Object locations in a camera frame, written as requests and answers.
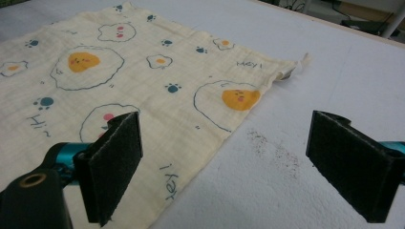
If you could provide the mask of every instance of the paw print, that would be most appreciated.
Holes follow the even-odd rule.
[[[179,84],[169,84],[165,86],[165,88],[167,89],[167,92],[173,94],[177,92],[179,89],[181,89],[181,86],[179,86]]]
[[[30,40],[28,42],[26,42],[26,47],[28,48],[32,48],[34,46],[37,46],[39,44],[39,41],[37,40]]]
[[[203,47],[197,47],[196,51],[199,52],[199,53],[208,53],[208,50],[206,50]]]
[[[153,15],[153,14],[151,14],[151,15],[149,15],[149,16],[147,17],[147,19],[148,19],[148,22],[151,22],[151,21],[153,21],[153,20],[156,19],[156,16]]]
[[[38,98],[33,105],[39,106],[38,111],[49,110],[53,105],[53,99],[51,97]]]
[[[115,6],[114,8],[116,9],[116,11],[122,12],[122,6],[121,5]]]
[[[163,46],[165,46],[165,47],[169,47],[171,44],[173,44],[173,42],[170,41],[170,40],[162,40],[162,41],[161,41],[161,44],[162,44]]]

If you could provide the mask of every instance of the fabric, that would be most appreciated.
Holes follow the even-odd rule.
[[[140,113],[144,157],[106,228],[150,226],[298,63],[129,3],[45,26],[0,53],[1,189],[55,143],[94,142],[111,118]],[[74,226],[90,227],[79,189],[65,194]]]

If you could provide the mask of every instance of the egg yolk print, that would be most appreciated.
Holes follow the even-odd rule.
[[[27,64],[26,61],[4,63],[0,67],[0,75],[10,77],[17,73],[22,73],[27,69]]]
[[[160,54],[148,56],[146,59],[151,69],[164,69],[173,62],[172,58]]]
[[[216,44],[218,49],[220,49],[221,51],[233,49],[233,47],[235,46],[235,44],[224,39],[215,39],[214,44]]]
[[[100,59],[88,52],[75,52],[69,56],[69,68],[74,73],[82,73],[89,68],[97,66]]]
[[[223,91],[223,102],[227,107],[236,111],[250,110],[259,100],[259,91],[249,90],[225,90]]]

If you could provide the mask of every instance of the screw hole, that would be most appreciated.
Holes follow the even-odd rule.
[[[42,181],[44,181],[47,178],[46,174],[33,174],[29,175],[28,177],[25,177],[20,181],[20,187],[22,188],[31,188],[37,184],[40,184]]]

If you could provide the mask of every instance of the cartoon face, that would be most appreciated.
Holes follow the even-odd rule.
[[[259,91],[250,90],[225,90],[223,91],[223,102],[230,109],[235,111],[250,110],[259,100]]]
[[[15,74],[22,73],[27,69],[28,62],[8,62],[0,67],[0,74],[5,77],[11,77]]]
[[[199,87],[194,95],[194,106],[217,127],[232,132],[260,96],[253,85],[223,80]]]
[[[216,44],[218,49],[220,49],[222,51],[233,49],[233,47],[235,46],[235,44],[231,43],[228,40],[224,40],[224,39],[215,39],[214,44]]]
[[[98,40],[123,42],[129,41],[137,34],[133,26],[128,23],[118,23],[114,25],[104,25],[98,29],[100,36]]]
[[[108,130],[107,122],[109,120],[131,112],[139,112],[139,109],[132,105],[121,105],[118,103],[94,108],[81,125],[80,140],[82,142],[96,141]]]
[[[74,52],[69,56],[68,61],[69,68],[74,73],[82,73],[100,63],[96,55],[88,52]]]
[[[173,59],[164,55],[152,55],[146,58],[151,69],[164,69],[172,64]]]
[[[59,57],[51,77],[57,88],[66,91],[91,89],[112,79],[123,64],[123,58],[111,49],[79,46]]]

